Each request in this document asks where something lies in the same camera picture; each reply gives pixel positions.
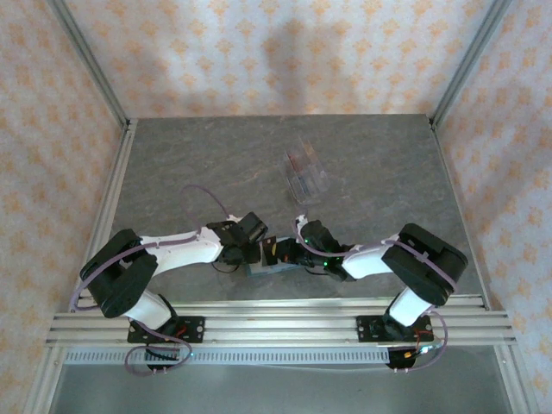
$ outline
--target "black bracket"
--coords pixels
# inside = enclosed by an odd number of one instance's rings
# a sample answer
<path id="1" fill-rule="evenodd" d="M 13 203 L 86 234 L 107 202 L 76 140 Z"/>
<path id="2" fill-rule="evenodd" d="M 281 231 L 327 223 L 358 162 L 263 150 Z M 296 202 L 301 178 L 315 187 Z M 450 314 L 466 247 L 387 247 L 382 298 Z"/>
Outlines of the black bracket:
<path id="1" fill-rule="evenodd" d="M 420 342 L 433 342 L 433 327 L 428 316 L 419 317 L 412 326 L 404 330 L 401 337 L 397 337 L 394 329 L 389 329 L 383 316 L 356 317 L 356 333 L 359 342 L 416 342 L 416 331 L 424 331 L 420 334 Z"/>
<path id="2" fill-rule="evenodd" d="M 172 323 L 176 327 L 177 331 L 169 336 L 175 336 L 183 341 L 189 343 L 202 343 L 204 341 L 205 333 L 205 318 L 204 317 L 181 317 L 177 316 L 172 319 Z M 142 329 L 140 325 L 134 321 L 130 323 L 129 335 L 127 336 L 129 343 L 167 343 L 166 340 L 159 338 L 158 336 L 151 335 L 146 330 Z"/>

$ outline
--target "clear plastic container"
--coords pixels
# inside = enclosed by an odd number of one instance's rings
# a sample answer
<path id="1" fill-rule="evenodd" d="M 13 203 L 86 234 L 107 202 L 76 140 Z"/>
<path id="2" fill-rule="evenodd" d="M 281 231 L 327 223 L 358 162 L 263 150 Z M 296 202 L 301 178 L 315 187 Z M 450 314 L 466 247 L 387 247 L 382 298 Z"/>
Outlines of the clear plastic container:
<path id="1" fill-rule="evenodd" d="M 299 140 L 285 151 L 283 171 L 299 204 L 319 203 L 329 189 L 328 175 L 309 140 Z"/>

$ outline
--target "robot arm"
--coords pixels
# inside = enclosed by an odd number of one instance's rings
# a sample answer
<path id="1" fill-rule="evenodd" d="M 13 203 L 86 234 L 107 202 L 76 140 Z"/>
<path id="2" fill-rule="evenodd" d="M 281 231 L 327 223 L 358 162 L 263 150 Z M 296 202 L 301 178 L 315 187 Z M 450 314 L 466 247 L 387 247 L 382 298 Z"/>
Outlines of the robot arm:
<path id="1" fill-rule="evenodd" d="M 420 315 L 447 301 L 467 265 L 461 252 L 416 224 L 407 224 L 398 234 L 372 246 L 342 245 L 318 220 L 308 222 L 304 216 L 298 217 L 295 225 L 296 238 L 279 242 L 274 237 L 263 240 L 267 226 L 254 213 L 179 235 L 138 236 L 126 229 L 85 265 L 80 277 L 87 280 L 112 257 L 129 248 L 144 247 L 125 257 L 124 263 L 114 263 L 98 274 L 89 285 L 91 295 L 106 317 L 124 315 L 174 336 L 181 330 L 182 321 L 163 297 L 147 290 L 147 284 L 151 278 L 176 267 L 213 261 L 230 265 L 262 261 L 269 266 L 286 262 L 323 266 L 341 280 L 395 273 L 407 287 L 392 302 L 384 319 L 386 330 L 400 340 Z M 449 275 L 450 283 L 420 261 L 423 258 Z"/>

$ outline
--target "gray countertop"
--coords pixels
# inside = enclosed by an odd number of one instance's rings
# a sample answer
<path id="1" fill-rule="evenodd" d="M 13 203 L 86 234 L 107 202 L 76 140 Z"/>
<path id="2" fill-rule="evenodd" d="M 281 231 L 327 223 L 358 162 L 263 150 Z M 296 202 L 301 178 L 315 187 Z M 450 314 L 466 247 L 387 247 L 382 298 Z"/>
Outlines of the gray countertop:
<path id="1" fill-rule="evenodd" d="M 474 259 L 424 115 L 255 116 L 141 119 L 122 184 L 113 232 L 170 235 L 193 229 L 183 205 L 201 223 L 223 220 L 212 200 L 186 184 L 208 187 L 229 212 L 254 211 L 269 235 L 290 235 L 299 208 L 280 164 L 284 151 L 308 138 L 330 178 L 320 204 L 309 207 L 341 243 L 368 244 L 414 222 L 464 252 L 470 265 L 460 293 L 481 293 Z M 155 278 L 153 292 L 172 301 L 357 298 L 395 296 L 392 274 L 340 283 L 295 269 L 247 277 L 210 265 L 182 267 Z"/>

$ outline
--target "wall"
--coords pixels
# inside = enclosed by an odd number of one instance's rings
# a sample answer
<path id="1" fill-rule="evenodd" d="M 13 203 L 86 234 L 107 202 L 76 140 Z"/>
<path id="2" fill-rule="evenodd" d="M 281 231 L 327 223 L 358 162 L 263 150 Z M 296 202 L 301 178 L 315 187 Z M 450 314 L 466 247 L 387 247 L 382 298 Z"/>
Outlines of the wall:
<path id="1" fill-rule="evenodd" d="M 552 3 L 513 2 L 439 130 L 495 300 L 552 412 Z"/>
<path id="2" fill-rule="evenodd" d="M 72 0 L 130 116 L 431 113 L 491 0 Z"/>
<path id="3" fill-rule="evenodd" d="M 42 0 L 0 5 L 0 412 L 66 310 L 120 129 Z"/>

